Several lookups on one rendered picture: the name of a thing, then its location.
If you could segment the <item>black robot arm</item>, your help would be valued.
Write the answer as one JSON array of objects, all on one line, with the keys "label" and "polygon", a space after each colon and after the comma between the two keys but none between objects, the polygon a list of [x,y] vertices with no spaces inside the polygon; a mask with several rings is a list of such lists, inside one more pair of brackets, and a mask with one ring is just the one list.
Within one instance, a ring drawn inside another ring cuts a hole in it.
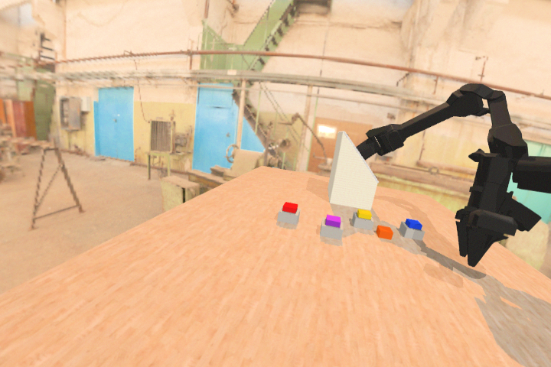
[{"label": "black robot arm", "polygon": [[[489,108],[484,108],[482,99]],[[468,83],[455,90],[443,104],[424,112],[403,124],[390,124],[371,129],[368,137],[355,147],[364,160],[378,153],[383,156],[404,146],[404,141],[414,134],[456,117],[491,115],[492,126],[487,135],[490,153],[480,148],[468,155],[478,163],[474,181],[487,181],[508,187],[512,180],[521,190],[551,193],[551,157],[529,156],[528,144],[522,132],[512,123],[503,91],[493,90],[482,83]],[[379,143],[378,143],[379,142]],[[529,232],[542,218],[522,203],[512,199],[510,191],[498,214],[514,218],[517,230]]]}]

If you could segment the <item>orange block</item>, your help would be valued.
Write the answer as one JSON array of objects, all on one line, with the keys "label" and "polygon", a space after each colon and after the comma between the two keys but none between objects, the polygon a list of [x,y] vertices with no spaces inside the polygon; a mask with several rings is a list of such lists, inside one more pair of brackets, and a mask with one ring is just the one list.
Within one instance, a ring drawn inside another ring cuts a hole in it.
[{"label": "orange block", "polygon": [[377,236],[378,238],[384,238],[391,240],[393,237],[393,232],[388,226],[379,226],[377,227]]}]

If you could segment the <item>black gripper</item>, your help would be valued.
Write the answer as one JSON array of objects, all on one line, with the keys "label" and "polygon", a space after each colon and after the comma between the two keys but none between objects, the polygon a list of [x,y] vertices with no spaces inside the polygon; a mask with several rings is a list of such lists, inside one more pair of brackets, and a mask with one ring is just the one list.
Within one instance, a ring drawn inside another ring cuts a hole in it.
[{"label": "black gripper", "polygon": [[515,236],[514,218],[498,214],[500,205],[510,193],[507,187],[487,181],[474,181],[468,205],[457,211],[455,219],[460,256],[468,256],[468,266],[475,267],[487,250],[503,239]]}]

